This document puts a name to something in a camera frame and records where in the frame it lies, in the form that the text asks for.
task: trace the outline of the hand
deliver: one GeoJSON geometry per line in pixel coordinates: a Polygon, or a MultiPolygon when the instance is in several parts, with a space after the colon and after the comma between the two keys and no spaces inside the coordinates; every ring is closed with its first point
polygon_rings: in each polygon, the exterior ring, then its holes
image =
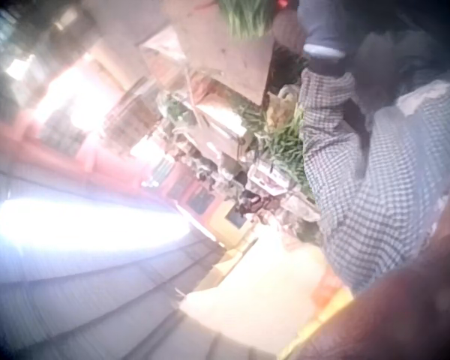
{"type": "Polygon", "coordinates": [[[341,59],[353,53],[352,23],[344,0],[300,0],[298,21],[307,33],[304,51],[317,58],[341,59]]]}

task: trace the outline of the yellow object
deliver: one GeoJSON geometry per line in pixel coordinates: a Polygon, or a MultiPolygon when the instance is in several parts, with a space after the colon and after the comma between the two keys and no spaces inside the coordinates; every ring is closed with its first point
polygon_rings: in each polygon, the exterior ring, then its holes
{"type": "Polygon", "coordinates": [[[292,354],[293,350],[302,345],[313,333],[315,333],[320,326],[332,318],[338,311],[345,308],[352,302],[352,293],[346,288],[342,287],[336,295],[331,299],[328,305],[319,313],[316,319],[310,321],[299,333],[298,337],[277,357],[279,360],[287,360],[292,354]]]}

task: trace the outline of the floor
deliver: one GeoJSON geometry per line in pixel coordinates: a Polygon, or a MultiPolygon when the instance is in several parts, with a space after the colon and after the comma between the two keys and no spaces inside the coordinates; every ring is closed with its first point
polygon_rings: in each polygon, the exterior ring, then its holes
{"type": "Polygon", "coordinates": [[[316,310],[311,293],[326,262],[316,247],[290,246],[269,226],[259,232],[257,243],[218,287],[192,292],[181,309],[234,341],[278,354],[311,320],[316,310]]]}

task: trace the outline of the plaid shirt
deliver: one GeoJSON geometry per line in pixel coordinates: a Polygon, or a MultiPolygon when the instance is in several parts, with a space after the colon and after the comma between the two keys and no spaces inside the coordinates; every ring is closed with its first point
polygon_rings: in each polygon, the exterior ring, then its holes
{"type": "Polygon", "coordinates": [[[450,185],[450,72],[376,113],[368,155],[343,121],[350,73],[302,74],[304,168],[322,212],[324,252],[361,292],[416,257],[450,185]]]}

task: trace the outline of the shirt sleeve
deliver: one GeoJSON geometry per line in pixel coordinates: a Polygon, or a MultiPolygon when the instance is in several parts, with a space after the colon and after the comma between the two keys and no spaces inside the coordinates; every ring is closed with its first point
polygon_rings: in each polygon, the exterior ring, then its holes
{"type": "Polygon", "coordinates": [[[322,218],[334,211],[329,199],[339,191],[341,178],[356,171],[362,159],[359,136],[344,122],[344,104],[354,91],[351,73],[334,78],[305,69],[302,74],[304,170],[322,218]]]}

